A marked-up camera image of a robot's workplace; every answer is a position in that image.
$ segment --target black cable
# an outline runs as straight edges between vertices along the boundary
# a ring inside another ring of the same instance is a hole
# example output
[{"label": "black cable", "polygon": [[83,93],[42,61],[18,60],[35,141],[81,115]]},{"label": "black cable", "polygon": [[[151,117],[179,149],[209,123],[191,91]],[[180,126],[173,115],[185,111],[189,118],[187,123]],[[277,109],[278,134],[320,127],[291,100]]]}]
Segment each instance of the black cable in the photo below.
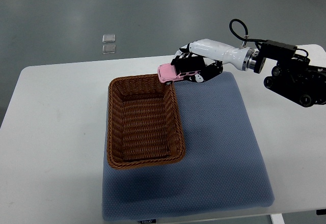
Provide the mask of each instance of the black cable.
[{"label": "black cable", "polygon": [[246,39],[246,38],[243,38],[243,37],[239,36],[239,35],[238,35],[234,30],[233,30],[233,28],[232,28],[232,24],[233,24],[233,22],[238,22],[238,23],[240,23],[240,24],[243,26],[243,28],[244,28],[244,32],[245,32],[246,35],[248,35],[248,28],[247,28],[246,24],[243,23],[243,22],[242,22],[241,20],[239,20],[239,19],[232,19],[232,20],[230,21],[230,24],[229,24],[230,31],[231,31],[231,33],[232,33],[236,38],[238,38],[239,40],[241,40],[241,41],[243,41],[243,42],[266,42],[266,41],[267,41],[267,40],[262,40],[262,39],[250,39],[250,38]]},{"label": "black cable", "polygon": [[308,56],[309,56],[308,52],[307,52],[305,49],[302,49],[302,48],[297,48],[297,50],[301,50],[301,51],[305,52],[305,53],[306,53],[306,57],[308,57]]}]

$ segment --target label tag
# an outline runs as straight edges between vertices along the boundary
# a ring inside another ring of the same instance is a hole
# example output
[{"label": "label tag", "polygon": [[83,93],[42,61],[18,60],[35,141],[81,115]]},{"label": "label tag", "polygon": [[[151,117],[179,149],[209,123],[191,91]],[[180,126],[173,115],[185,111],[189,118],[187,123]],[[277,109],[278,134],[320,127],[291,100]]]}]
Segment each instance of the label tag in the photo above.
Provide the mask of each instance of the label tag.
[{"label": "label tag", "polygon": [[139,221],[140,224],[143,224],[143,223],[156,223],[156,219],[151,219],[151,220],[140,220]]}]

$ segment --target white table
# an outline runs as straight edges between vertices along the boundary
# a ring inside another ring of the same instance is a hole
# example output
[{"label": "white table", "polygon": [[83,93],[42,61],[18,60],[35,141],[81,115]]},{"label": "white table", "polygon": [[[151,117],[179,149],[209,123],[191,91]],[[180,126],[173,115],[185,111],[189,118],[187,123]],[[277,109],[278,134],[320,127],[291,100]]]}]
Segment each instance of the white table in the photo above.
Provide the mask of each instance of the white table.
[{"label": "white table", "polygon": [[[326,52],[308,50],[312,65]],[[102,223],[107,86],[115,77],[155,73],[172,56],[25,68],[0,129],[1,223]],[[326,106],[303,108],[266,89],[261,74],[231,65],[263,155],[275,201],[161,222],[326,208]]]}]

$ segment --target gray foam pad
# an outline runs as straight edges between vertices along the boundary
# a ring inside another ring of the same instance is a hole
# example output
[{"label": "gray foam pad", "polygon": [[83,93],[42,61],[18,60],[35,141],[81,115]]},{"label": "gray foam pad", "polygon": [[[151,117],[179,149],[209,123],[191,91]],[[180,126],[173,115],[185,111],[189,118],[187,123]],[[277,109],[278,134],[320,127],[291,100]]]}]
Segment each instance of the gray foam pad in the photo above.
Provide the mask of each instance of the gray foam pad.
[{"label": "gray foam pad", "polygon": [[233,75],[176,82],[186,155],[175,164],[114,170],[104,153],[104,220],[144,220],[267,207],[265,164]]}]

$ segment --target blue cushion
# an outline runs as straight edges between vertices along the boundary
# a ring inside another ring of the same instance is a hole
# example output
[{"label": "blue cushion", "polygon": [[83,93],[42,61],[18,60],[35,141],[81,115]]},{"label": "blue cushion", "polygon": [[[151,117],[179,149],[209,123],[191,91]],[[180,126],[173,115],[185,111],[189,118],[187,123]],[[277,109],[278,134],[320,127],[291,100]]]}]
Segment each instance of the blue cushion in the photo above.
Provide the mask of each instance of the blue cushion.
[{"label": "blue cushion", "polygon": [[144,220],[267,207],[267,171],[233,75],[175,83],[186,155],[175,164],[114,170],[104,152],[104,220]]}]

